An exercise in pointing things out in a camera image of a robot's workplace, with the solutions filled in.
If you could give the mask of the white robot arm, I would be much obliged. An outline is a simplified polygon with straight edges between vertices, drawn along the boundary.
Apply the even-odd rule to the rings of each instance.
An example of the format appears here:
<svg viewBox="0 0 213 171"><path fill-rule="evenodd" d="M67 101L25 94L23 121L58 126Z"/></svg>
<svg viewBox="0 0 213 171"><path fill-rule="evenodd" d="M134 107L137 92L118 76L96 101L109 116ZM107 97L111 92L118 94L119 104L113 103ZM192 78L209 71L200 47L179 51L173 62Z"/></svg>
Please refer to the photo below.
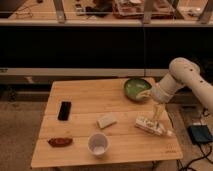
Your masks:
<svg viewBox="0 0 213 171"><path fill-rule="evenodd" d="M168 73L152 86L150 95L157 103L165 104L183 87L188 87L213 115L213 85L200 75L199 66L186 58L178 57L170 62Z"/></svg>

